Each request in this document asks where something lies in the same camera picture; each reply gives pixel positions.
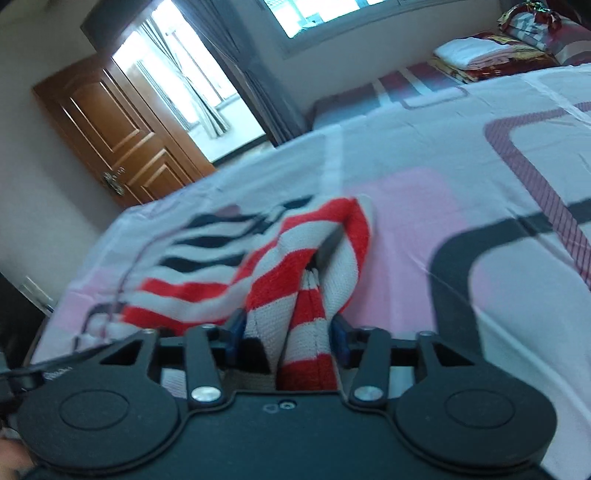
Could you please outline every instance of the door panel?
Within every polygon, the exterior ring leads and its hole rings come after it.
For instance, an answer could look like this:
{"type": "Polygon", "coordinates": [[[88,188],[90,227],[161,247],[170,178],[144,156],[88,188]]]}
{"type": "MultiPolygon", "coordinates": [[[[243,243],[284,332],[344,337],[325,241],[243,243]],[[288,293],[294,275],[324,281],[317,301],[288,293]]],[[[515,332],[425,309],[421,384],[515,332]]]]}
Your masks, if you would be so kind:
{"type": "Polygon", "coordinates": [[[103,183],[109,174],[122,185],[122,196],[110,191],[123,206],[163,198],[215,171],[180,124],[166,118],[167,128],[156,117],[112,59],[82,60],[34,90],[95,177],[103,183]]]}

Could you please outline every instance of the white folded towel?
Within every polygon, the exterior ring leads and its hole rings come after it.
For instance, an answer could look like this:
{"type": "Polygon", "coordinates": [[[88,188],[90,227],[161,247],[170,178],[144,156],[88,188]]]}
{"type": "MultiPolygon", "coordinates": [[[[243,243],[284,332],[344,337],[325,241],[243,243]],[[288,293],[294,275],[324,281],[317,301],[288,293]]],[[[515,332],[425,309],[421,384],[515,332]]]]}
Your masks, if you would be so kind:
{"type": "Polygon", "coordinates": [[[479,70],[491,65],[507,63],[513,52],[511,45],[500,45],[492,40],[458,38],[435,49],[434,54],[461,70],[479,70]]]}

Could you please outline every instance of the ceiling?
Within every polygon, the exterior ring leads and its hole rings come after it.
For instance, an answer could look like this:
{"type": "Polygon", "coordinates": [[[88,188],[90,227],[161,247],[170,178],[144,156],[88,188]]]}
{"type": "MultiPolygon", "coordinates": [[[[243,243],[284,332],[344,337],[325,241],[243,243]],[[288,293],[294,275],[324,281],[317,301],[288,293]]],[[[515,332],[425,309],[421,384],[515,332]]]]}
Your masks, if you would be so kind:
{"type": "Polygon", "coordinates": [[[49,0],[0,0],[0,25],[31,17],[45,10],[49,0]]]}

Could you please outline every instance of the bed sheet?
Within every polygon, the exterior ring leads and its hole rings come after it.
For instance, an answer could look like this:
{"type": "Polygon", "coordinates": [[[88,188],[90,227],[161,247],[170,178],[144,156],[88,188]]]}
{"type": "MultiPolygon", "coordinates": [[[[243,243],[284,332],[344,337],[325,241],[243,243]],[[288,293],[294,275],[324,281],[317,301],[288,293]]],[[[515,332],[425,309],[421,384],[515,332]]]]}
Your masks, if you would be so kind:
{"type": "Polygon", "coordinates": [[[429,95],[463,83],[424,61],[347,92],[319,100],[314,106],[313,129],[337,124],[357,115],[366,115],[384,105],[421,95],[429,95]]]}
{"type": "Polygon", "coordinates": [[[171,232],[198,213],[365,194],[375,239],[345,313],[399,337],[438,330],[558,411],[544,466],[591,475],[591,67],[403,99],[126,211],[71,283],[41,361],[108,337],[171,232]]]}

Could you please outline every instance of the screw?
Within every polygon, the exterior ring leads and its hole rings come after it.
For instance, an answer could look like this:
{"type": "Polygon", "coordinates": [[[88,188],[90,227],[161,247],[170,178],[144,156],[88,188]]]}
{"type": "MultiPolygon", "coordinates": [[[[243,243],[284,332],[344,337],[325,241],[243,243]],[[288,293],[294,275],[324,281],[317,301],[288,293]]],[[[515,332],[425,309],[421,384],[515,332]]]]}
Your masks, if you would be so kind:
{"type": "Polygon", "coordinates": [[[296,407],[296,402],[291,400],[284,400],[279,403],[279,408],[281,410],[293,410],[296,407]]]}
{"type": "Polygon", "coordinates": [[[353,395],[357,400],[376,401],[384,396],[384,392],[378,387],[364,385],[363,387],[356,388],[353,395]]]}
{"type": "Polygon", "coordinates": [[[191,392],[193,400],[201,403],[211,403],[222,397],[222,392],[216,387],[197,387],[191,392]]]}

